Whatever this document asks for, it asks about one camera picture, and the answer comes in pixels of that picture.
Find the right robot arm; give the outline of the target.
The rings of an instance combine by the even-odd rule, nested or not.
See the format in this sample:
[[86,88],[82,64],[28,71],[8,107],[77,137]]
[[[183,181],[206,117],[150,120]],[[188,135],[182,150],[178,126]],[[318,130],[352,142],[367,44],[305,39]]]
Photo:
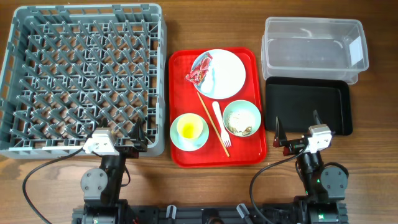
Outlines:
[[295,168],[305,189],[291,204],[278,205],[277,223],[348,223],[348,211],[342,202],[349,172],[337,163],[324,163],[321,151],[330,147],[333,132],[323,124],[317,111],[315,125],[299,139],[288,140],[280,118],[275,121],[273,146],[283,147],[284,156],[295,156]]

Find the white tissue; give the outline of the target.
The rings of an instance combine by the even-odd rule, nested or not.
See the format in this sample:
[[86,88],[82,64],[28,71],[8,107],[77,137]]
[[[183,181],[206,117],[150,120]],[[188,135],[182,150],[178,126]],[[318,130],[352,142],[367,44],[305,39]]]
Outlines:
[[215,63],[211,62],[206,72],[206,76],[201,84],[201,91],[204,94],[210,94],[215,87],[215,81],[216,81],[216,66]]

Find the red snack wrapper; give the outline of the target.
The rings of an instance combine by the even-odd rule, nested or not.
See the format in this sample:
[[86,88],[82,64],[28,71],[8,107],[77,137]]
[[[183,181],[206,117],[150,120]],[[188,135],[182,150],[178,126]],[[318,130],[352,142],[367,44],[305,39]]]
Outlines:
[[213,57],[209,53],[206,53],[201,62],[185,76],[185,79],[195,85],[200,85],[206,77],[212,59]]

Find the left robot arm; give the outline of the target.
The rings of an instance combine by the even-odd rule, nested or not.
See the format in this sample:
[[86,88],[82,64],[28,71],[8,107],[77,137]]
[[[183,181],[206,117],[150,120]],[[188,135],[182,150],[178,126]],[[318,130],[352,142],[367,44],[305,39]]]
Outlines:
[[138,158],[140,152],[147,150],[142,119],[136,121],[127,136],[131,138],[132,146],[116,146],[116,136],[111,128],[97,128],[87,139],[84,151],[99,155],[101,164],[81,178],[85,204],[82,210],[73,211],[73,223],[139,223],[128,201],[120,199],[119,194],[124,186],[123,175],[129,173],[126,159]]

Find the green bowl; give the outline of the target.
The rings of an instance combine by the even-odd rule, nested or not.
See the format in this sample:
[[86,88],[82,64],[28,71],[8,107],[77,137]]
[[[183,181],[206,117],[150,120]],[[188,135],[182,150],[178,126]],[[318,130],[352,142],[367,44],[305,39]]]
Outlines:
[[224,123],[225,128],[231,134],[233,134],[233,133],[227,128],[227,118],[231,112],[236,111],[236,110],[248,110],[254,115],[254,125],[252,127],[252,132],[247,136],[238,136],[238,137],[248,137],[248,136],[253,135],[259,129],[259,127],[261,125],[261,121],[262,121],[261,113],[260,113],[259,109],[257,108],[257,106],[255,104],[251,103],[250,101],[246,101],[246,100],[236,100],[227,105],[227,107],[223,111],[222,118],[223,118],[223,123]]

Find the white plastic fork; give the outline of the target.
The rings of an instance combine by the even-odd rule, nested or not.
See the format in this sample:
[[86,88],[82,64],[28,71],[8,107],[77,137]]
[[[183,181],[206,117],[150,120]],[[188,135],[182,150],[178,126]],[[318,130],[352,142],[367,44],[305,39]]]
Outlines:
[[223,141],[225,147],[231,147],[231,140],[229,134],[224,126],[223,118],[221,114],[220,104],[217,101],[212,102],[213,111],[218,120],[220,130],[221,130],[221,140]]

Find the yellow cup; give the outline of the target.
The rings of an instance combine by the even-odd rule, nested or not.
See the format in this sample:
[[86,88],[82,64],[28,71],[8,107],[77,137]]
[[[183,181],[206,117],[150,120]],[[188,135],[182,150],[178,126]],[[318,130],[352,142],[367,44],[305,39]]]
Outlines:
[[186,113],[179,117],[177,121],[177,132],[180,137],[193,141],[199,138],[202,131],[203,123],[199,115]]

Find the small light blue saucer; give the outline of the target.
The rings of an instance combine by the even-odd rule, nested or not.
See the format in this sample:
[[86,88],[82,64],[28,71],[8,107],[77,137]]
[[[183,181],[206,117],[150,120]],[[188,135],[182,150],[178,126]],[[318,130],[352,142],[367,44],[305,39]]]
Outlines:
[[183,137],[180,137],[177,132],[177,121],[178,121],[179,117],[177,117],[172,122],[171,127],[170,127],[170,138],[171,138],[172,143],[177,148],[179,148],[183,151],[187,151],[187,152],[196,151],[199,148],[203,147],[205,145],[205,143],[207,142],[208,136],[210,133],[209,127],[208,127],[206,121],[203,118],[201,118],[202,123],[203,123],[202,133],[200,134],[198,139],[189,141],[189,140],[184,139]]

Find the rice and food scraps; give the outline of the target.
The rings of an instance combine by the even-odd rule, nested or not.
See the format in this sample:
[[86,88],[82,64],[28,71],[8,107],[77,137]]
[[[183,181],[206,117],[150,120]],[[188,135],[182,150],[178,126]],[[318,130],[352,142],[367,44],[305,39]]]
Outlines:
[[227,118],[227,128],[237,136],[247,136],[252,132],[254,115],[248,110],[236,110]]

